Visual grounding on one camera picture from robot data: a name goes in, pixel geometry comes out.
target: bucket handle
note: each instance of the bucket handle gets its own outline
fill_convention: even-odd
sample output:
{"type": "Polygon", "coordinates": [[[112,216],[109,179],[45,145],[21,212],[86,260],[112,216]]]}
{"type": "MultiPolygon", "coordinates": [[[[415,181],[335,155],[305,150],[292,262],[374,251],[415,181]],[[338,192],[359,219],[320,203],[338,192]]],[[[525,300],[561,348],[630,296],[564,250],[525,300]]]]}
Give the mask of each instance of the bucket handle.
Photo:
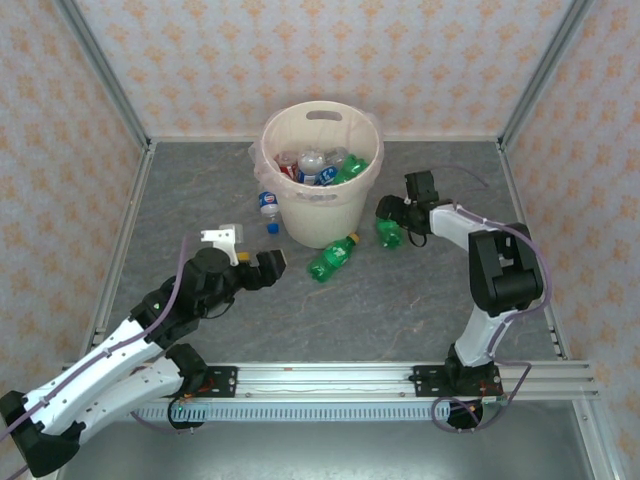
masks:
{"type": "Polygon", "coordinates": [[[334,120],[340,122],[342,120],[342,114],[329,110],[312,110],[307,113],[307,120],[334,120]]]}

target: patterned wallpaper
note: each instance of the patterned wallpaper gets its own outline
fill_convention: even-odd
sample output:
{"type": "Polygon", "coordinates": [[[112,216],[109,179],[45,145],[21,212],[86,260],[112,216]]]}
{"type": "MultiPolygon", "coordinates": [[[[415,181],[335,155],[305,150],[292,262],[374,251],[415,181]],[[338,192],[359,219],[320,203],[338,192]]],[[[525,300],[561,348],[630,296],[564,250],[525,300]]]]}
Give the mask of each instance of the patterned wallpaper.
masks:
{"type": "Polygon", "coordinates": [[[3,395],[77,358],[140,152],[53,1],[0,2],[0,65],[3,395]]]}
{"type": "Polygon", "coordinates": [[[570,0],[79,0],[151,136],[255,135],[326,99],[497,137],[570,0]]]}
{"type": "Polygon", "coordinates": [[[594,361],[640,472],[640,16],[600,0],[509,151],[577,358],[594,361]]]}

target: green plastic bottle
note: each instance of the green plastic bottle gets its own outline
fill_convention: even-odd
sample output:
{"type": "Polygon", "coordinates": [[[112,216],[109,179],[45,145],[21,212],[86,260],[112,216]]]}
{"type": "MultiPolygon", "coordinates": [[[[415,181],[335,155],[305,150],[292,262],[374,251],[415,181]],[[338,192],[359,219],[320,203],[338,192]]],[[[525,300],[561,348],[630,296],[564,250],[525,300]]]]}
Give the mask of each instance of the green plastic bottle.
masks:
{"type": "Polygon", "coordinates": [[[402,245],[402,228],[393,220],[383,220],[376,218],[376,230],[380,245],[389,250],[393,250],[402,245]]]}
{"type": "Polygon", "coordinates": [[[369,164],[365,162],[362,158],[356,158],[354,154],[347,155],[347,158],[344,160],[344,165],[336,175],[336,178],[333,179],[331,185],[340,185],[341,183],[348,182],[352,178],[356,178],[360,175],[369,164]]]}
{"type": "Polygon", "coordinates": [[[322,254],[307,267],[311,278],[320,283],[329,280],[331,275],[349,260],[353,247],[359,241],[360,237],[352,233],[347,238],[336,240],[325,248],[322,254]]]}

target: metal edge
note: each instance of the metal edge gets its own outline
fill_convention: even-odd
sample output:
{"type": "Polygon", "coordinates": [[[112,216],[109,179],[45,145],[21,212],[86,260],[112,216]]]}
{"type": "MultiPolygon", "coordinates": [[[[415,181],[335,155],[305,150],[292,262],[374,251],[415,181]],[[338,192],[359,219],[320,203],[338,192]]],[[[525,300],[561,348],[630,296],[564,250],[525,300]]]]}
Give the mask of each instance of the metal edge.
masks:
{"type": "MultiPolygon", "coordinates": [[[[255,135],[220,135],[204,137],[154,137],[155,143],[255,142],[255,135]]],[[[385,142],[494,142],[495,135],[384,135],[385,142]]]]}
{"type": "Polygon", "coordinates": [[[573,408],[595,480],[625,480],[602,403],[574,400],[573,408]]]}
{"type": "Polygon", "coordinates": [[[131,106],[122,85],[111,69],[107,57],[100,48],[96,37],[91,32],[89,24],[82,14],[82,10],[80,10],[75,0],[55,0],[55,3],[67,21],[69,28],[75,34],[78,43],[80,43],[87,59],[94,67],[98,78],[107,90],[115,107],[118,109],[118,112],[120,112],[129,133],[141,147],[147,146],[148,137],[144,127],[131,106]]]}
{"type": "Polygon", "coordinates": [[[565,17],[560,23],[560,27],[542,56],[538,68],[531,77],[516,108],[507,121],[504,133],[500,137],[500,143],[503,149],[517,136],[538,97],[547,85],[556,65],[562,58],[562,54],[567,49],[575,33],[581,27],[582,20],[593,3],[594,0],[574,0],[567,10],[565,17]]]}
{"type": "MultiPolygon", "coordinates": [[[[498,155],[500,156],[502,170],[507,180],[507,187],[509,188],[509,194],[511,195],[513,208],[516,211],[516,217],[518,218],[519,222],[528,225],[527,217],[524,208],[522,207],[522,201],[520,200],[520,195],[518,194],[518,187],[516,186],[513,172],[511,171],[511,165],[509,164],[509,157],[507,155],[507,152],[502,150],[499,144],[497,144],[496,146],[498,149],[498,155]]],[[[553,331],[555,332],[562,358],[564,360],[571,358],[571,348],[569,346],[569,340],[567,338],[567,334],[564,330],[563,325],[558,321],[558,316],[555,314],[555,307],[553,303],[551,303],[547,308],[544,309],[544,315],[547,319],[547,324],[550,328],[553,328],[553,331]]]]}
{"type": "Polygon", "coordinates": [[[122,212],[122,217],[120,219],[118,238],[111,254],[109,269],[102,281],[100,296],[91,316],[91,326],[86,333],[84,342],[82,343],[79,358],[83,357],[91,350],[96,329],[104,328],[107,324],[113,300],[118,288],[124,259],[127,255],[127,249],[129,248],[129,241],[131,240],[133,227],[138,215],[138,209],[140,208],[142,194],[147,182],[147,177],[149,176],[149,170],[151,168],[154,153],[155,144],[142,149],[140,160],[138,162],[138,171],[134,180],[131,182],[128,196],[129,201],[122,212]]]}

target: wall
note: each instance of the wall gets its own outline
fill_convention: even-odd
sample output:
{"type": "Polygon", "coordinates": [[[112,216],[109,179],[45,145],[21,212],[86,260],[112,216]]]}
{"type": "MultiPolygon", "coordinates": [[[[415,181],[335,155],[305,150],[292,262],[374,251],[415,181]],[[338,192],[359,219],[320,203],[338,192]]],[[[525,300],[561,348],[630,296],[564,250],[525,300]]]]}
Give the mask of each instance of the wall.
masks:
{"type": "Polygon", "coordinates": [[[79,0],[151,136],[255,135],[312,99],[497,137],[569,0],[79,0]]]}
{"type": "Polygon", "coordinates": [[[2,395],[77,358],[140,150],[52,1],[0,2],[0,65],[2,395]]]}
{"type": "Polygon", "coordinates": [[[640,16],[598,1],[509,158],[577,358],[594,361],[640,472],[640,16]]]}

